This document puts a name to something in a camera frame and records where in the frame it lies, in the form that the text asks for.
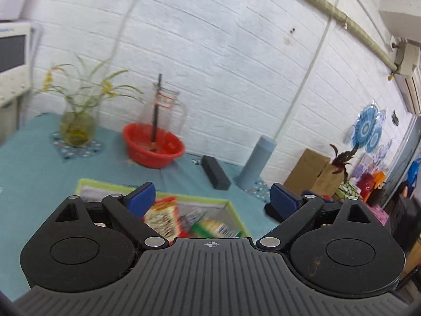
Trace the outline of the grey blue cylinder bottle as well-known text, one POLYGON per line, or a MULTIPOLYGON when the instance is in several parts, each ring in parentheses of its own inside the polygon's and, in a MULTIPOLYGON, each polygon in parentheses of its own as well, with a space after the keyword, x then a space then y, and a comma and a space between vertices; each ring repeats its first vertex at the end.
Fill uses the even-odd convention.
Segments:
POLYGON ((277 143, 274 139, 262 135, 255 144, 253 151, 241 170, 235 183, 243 190, 248 190, 258 181, 260 174, 275 150, 277 143))

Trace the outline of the brown yellow candy bag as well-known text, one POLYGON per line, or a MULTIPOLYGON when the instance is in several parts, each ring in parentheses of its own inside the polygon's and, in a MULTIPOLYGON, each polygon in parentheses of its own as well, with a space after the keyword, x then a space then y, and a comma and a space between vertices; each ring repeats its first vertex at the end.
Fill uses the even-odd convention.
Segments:
POLYGON ((182 229, 188 233, 197 222, 205 217, 205 215, 206 211, 202 208, 196 208, 189 213, 182 215, 179 218, 182 229))

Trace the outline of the brown cardboard box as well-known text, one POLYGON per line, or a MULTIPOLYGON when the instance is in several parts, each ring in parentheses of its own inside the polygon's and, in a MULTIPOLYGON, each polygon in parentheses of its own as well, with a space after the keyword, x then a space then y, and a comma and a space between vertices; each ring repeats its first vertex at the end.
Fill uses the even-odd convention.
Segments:
POLYGON ((330 158, 305 149, 283 185, 296 195, 308 190, 332 197, 344 180, 344 173, 336 173, 336 170, 338 168, 330 163, 330 158))

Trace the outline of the red plastic basket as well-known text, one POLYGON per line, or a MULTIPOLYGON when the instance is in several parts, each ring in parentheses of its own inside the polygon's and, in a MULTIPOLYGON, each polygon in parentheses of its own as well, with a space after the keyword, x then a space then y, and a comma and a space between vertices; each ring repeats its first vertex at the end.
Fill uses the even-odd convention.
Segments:
POLYGON ((151 124, 132 123, 123 128, 128 156, 146 168, 161 169, 185 153, 184 143, 173 133, 157 128, 152 139, 151 124))

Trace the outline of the red chinese text snack bag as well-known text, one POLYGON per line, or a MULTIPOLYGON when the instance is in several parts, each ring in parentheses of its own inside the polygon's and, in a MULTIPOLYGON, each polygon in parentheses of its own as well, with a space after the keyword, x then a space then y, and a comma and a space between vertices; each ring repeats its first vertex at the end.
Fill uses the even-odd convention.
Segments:
POLYGON ((169 243, 182 233, 175 196, 157 200, 146 212, 143 221, 169 243))

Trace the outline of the glass pitcher with straw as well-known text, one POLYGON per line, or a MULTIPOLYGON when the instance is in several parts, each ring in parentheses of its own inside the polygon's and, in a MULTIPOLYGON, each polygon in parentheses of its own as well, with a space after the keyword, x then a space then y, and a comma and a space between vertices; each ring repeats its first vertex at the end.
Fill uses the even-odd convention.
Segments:
POLYGON ((153 84, 154 95, 143 106, 140 124, 151 124, 152 139, 155 140, 157 128, 178 135, 188 116, 187 106, 179 101, 180 92, 163 86, 163 75, 158 75, 153 84))

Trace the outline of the white water dispenser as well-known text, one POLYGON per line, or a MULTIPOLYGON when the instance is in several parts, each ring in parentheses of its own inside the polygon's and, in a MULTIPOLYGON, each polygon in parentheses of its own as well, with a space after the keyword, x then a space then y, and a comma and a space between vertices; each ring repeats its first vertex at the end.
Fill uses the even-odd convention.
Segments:
POLYGON ((27 21, 1 23, 1 143, 21 125, 23 103, 32 89, 33 59, 41 26, 27 21))

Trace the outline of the white air conditioner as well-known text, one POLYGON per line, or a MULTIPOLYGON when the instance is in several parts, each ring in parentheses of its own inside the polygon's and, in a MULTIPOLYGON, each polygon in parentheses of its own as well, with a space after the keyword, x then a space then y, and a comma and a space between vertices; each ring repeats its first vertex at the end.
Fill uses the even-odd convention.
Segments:
POLYGON ((393 43, 394 78, 403 96, 407 110, 420 116, 420 47, 407 41, 393 43))

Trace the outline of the glass vase with plant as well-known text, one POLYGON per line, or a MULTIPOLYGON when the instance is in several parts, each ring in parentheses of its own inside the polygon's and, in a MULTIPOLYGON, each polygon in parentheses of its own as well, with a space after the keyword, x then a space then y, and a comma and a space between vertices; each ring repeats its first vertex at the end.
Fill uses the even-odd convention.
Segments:
POLYGON ((67 145, 83 147, 93 140, 101 104, 116 98, 141 101, 143 92, 130 84, 115 82, 128 72, 126 69, 109 73, 107 60, 88 69, 83 58, 77 55, 76 59, 76 63, 50 66, 41 87, 33 94, 53 93, 63 98, 65 107, 58 133, 67 145))

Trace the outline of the black rectangular case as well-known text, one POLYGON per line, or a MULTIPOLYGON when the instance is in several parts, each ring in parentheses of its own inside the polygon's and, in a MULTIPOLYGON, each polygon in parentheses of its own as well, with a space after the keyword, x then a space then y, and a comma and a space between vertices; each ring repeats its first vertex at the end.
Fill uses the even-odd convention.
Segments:
POLYGON ((214 157, 203 156, 201 159, 201 166, 215 190, 229 189, 231 181, 214 157))

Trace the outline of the blue paper fan decoration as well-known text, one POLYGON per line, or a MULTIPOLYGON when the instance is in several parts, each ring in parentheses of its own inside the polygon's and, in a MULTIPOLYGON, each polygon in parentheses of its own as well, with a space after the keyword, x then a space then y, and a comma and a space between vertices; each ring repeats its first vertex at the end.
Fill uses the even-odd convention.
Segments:
POLYGON ((352 137, 353 147, 364 147, 370 140, 377 123, 378 107, 374 104, 366 106, 357 117, 352 137))

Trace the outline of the dark red potted plant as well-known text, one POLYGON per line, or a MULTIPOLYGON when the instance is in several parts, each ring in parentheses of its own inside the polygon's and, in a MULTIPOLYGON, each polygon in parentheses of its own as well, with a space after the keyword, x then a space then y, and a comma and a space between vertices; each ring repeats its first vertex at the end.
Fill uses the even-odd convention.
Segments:
POLYGON ((338 148, 335 145, 330 144, 330 147, 335 152, 335 158, 333 159, 331 163, 332 166, 335 166, 335 170, 333 171, 333 174, 339 175, 342 173, 343 180, 347 181, 348 180, 347 166, 350 165, 350 160, 353 159, 353 157, 357 153, 359 149, 359 144, 356 144, 352 150, 344 151, 342 153, 338 152, 338 148))

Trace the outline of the green cardboard box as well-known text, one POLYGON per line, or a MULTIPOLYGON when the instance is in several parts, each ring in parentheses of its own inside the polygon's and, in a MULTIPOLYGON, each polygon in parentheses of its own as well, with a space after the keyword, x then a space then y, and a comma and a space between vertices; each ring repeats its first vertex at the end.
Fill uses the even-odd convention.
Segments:
MULTIPOLYGON (((135 190, 134 186, 116 185, 99 180, 81 178, 77 185, 75 194, 80 195, 87 202, 100 201, 112 193, 127 195, 135 190)), ((156 200, 174 197, 178 204, 180 216, 200 210, 204 212, 205 218, 210 218, 224 223, 231 230, 241 232, 244 236, 251 234, 237 214, 232 202, 216 197, 198 197, 192 195, 172 194, 169 192, 156 191, 156 200)))

